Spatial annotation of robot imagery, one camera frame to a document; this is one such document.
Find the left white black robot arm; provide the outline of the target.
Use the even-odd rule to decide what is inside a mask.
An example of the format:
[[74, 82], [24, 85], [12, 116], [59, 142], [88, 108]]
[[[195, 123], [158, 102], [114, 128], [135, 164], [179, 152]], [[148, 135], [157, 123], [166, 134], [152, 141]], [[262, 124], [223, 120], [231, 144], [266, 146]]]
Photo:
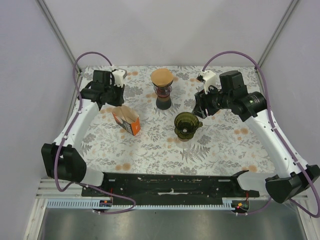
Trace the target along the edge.
[[94, 70], [93, 79], [81, 91], [79, 109], [53, 143], [45, 143], [41, 155], [48, 177], [72, 183], [92, 185], [93, 191], [103, 197], [110, 192], [109, 182], [101, 171], [91, 169], [80, 155], [83, 138], [102, 106], [119, 107], [124, 103], [124, 80], [127, 71]]

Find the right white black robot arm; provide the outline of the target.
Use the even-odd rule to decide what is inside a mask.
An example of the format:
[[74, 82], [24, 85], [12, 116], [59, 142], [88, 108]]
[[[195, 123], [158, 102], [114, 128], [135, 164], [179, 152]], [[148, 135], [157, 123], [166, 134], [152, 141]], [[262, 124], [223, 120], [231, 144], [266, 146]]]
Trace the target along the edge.
[[274, 173], [240, 173], [229, 184], [233, 196], [240, 197], [247, 190], [257, 191], [277, 203], [284, 203], [307, 190], [308, 180], [315, 182], [319, 178], [320, 168], [309, 165], [284, 135], [278, 136], [282, 130], [273, 113], [268, 111], [265, 97], [258, 91], [249, 93], [239, 71], [217, 75], [211, 70], [202, 70], [197, 79], [203, 82], [204, 89], [195, 94], [193, 114], [205, 119], [219, 110], [231, 110], [257, 136], [275, 168]]

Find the floral patterned table mat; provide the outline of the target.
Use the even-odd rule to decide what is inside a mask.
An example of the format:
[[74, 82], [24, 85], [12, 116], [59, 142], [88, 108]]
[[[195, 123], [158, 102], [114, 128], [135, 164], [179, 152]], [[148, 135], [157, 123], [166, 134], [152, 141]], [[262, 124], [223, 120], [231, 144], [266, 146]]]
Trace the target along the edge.
[[124, 103], [137, 112], [140, 131], [131, 135], [120, 127], [112, 106], [105, 105], [90, 123], [78, 148], [87, 166], [102, 172], [230, 176], [241, 170], [271, 173], [274, 165], [256, 135], [230, 110], [203, 120], [187, 142], [174, 132], [177, 114], [190, 112], [195, 93], [203, 88], [196, 79], [200, 67], [171, 66], [172, 105], [156, 107], [151, 81], [153, 66], [128, 66]]

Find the orange coffee filter box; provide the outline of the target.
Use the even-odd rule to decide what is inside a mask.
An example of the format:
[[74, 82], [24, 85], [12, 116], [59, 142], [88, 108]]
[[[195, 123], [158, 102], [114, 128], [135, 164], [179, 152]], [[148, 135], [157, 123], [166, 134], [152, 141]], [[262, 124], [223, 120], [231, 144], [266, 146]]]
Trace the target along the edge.
[[132, 108], [126, 105], [117, 106], [111, 113], [115, 122], [131, 135], [136, 136], [141, 130], [139, 115]]

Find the left aluminium frame post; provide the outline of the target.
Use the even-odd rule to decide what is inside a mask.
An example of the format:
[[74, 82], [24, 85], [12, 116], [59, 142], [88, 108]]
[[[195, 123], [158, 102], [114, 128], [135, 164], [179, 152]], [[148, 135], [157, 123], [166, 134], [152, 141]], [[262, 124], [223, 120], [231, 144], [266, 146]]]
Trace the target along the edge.
[[35, 2], [37, 3], [37, 5], [39, 6], [42, 14], [44, 15], [46, 21], [48, 22], [51, 30], [53, 31], [54, 35], [56, 36], [59, 44], [61, 45], [63, 51], [65, 52], [65, 54], [68, 57], [68, 60], [70, 61], [70, 63], [73, 65], [76, 62], [76, 58], [74, 56], [74, 54], [71, 51], [70, 46], [68, 45], [60, 27], [58, 26], [54, 15], [51, 13], [47, 3], [45, 0], [35, 0]]

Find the aluminium frame post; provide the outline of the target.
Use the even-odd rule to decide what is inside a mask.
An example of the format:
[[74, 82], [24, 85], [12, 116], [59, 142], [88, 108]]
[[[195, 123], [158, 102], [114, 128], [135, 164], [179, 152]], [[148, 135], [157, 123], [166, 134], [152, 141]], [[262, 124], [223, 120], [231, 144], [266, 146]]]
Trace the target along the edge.
[[53, 31], [54, 35], [56, 36], [59, 44], [61, 45], [63, 51], [65, 52], [65, 54], [68, 57], [68, 60], [70, 61], [70, 63], [73, 65], [76, 62], [76, 58], [74, 56], [74, 54], [71, 51], [70, 46], [68, 45], [60, 27], [58, 26], [54, 15], [51, 13], [47, 3], [45, 0], [35, 0], [35, 2], [37, 3], [37, 5], [39, 6], [42, 14], [44, 15], [46, 21], [48, 22], [51, 30]]
[[290, 18], [294, 14], [296, 8], [300, 4], [300, 0], [291, 0], [289, 5], [287, 6], [284, 14], [282, 15], [280, 21], [278, 22], [271, 38], [269, 39], [267, 45], [265, 46], [261, 57], [259, 58], [257, 64], [260, 68], [263, 67], [264, 63], [266, 62], [268, 56], [270, 55], [272, 49], [274, 48], [275, 44], [277, 43], [279, 37], [281, 36], [283, 30], [285, 29], [286, 25], [290, 21]]

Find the green glass dripper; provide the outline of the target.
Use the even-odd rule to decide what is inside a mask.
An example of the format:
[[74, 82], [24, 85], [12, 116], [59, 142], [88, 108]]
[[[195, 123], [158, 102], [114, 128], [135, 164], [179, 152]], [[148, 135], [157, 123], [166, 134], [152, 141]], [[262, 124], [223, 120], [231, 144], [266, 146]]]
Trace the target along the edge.
[[191, 112], [181, 112], [174, 119], [174, 132], [182, 142], [191, 140], [197, 129], [203, 126], [196, 115]]

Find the right aluminium frame post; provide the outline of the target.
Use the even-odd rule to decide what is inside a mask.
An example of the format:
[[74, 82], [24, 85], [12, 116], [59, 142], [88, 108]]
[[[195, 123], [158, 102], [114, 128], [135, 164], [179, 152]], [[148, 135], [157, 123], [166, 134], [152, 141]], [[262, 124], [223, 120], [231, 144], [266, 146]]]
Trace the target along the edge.
[[257, 64], [260, 68], [263, 67], [264, 63], [266, 62], [268, 56], [270, 55], [272, 49], [274, 48], [275, 44], [277, 43], [279, 37], [281, 36], [283, 30], [285, 29], [286, 25], [290, 21], [290, 18], [294, 14], [296, 8], [300, 4], [300, 0], [291, 0], [289, 5], [287, 6], [284, 14], [282, 15], [280, 21], [278, 22], [271, 38], [269, 39], [267, 45], [265, 46], [261, 57], [259, 58]]

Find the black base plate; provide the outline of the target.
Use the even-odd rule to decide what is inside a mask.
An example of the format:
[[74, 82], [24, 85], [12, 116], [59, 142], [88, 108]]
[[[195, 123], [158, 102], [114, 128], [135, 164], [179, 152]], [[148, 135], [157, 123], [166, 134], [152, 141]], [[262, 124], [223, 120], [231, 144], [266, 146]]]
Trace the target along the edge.
[[221, 204], [222, 197], [259, 197], [238, 183], [242, 171], [231, 176], [104, 173], [100, 188], [116, 194], [113, 202], [136, 204]]

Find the brown paper coffee filter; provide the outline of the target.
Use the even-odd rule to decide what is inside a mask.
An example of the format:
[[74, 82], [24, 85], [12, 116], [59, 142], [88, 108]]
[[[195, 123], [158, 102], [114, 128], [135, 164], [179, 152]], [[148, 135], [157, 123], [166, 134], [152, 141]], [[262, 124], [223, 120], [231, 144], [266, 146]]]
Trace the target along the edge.
[[150, 79], [157, 87], [165, 87], [173, 81], [173, 74], [167, 68], [159, 68], [152, 72]]

